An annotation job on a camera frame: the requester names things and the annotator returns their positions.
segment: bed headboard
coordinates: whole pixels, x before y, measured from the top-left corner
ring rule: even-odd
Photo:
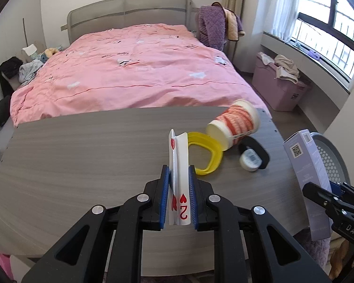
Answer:
[[[67,16],[69,41],[80,36],[137,24],[184,24],[190,27],[191,0],[104,0],[72,10]]]

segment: playing card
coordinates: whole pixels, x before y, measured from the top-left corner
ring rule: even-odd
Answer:
[[[176,135],[172,129],[169,133],[169,191],[168,191],[168,206],[169,206],[169,224],[177,225],[177,179],[178,179],[178,164],[177,164],[177,146]]]
[[[188,134],[176,136],[174,131],[169,133],[169,224],[189,225],[190,196],[189,196],[189,154]]]
[[[189,148],[188,134],[182,133],[176,137],[177,163],[178,163],[178,224],[185,226],[191,222],[190,195],[189,195]]]

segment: qr code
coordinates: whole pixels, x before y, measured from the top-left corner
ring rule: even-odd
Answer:
[[[291,152],[293,153],[294,158],[297,158],[303,154],[303,151],[300,148],[299,143],[293,145],[290,149],[291,149]]]
[[[251,155],[249,157],[249,159],[252,161],[252,162],[255,162],[257,160],[257,158],[254,156],[254,155]]]

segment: purple blanket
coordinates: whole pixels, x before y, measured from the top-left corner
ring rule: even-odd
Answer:
[[[239,16],[236,15],[238,31],[243,27]],[[198,28],[200,31],[200,42],[205,46],[223,51],[226,35],[226,18],[222,6],[201,6],[198,14]]]

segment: metal screw head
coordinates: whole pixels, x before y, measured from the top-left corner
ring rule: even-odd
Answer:
[[[208,197],[208,199],[211,202],[219,202],[220,201],[220,197],[218,195],[211,195],[211,196]]]
[[[95,215],[101,214],[104,211],[104,208],[101,205],[96,205],[92,208],[92,213]]]
[[[253,211],[257,214],[257,215],[263,215],[265,214],[265,209],[262,206],[256,206]]]
[[[139,202],[146,202],[148,201],[149,197],[147,194],[140,194],[137,199]]]

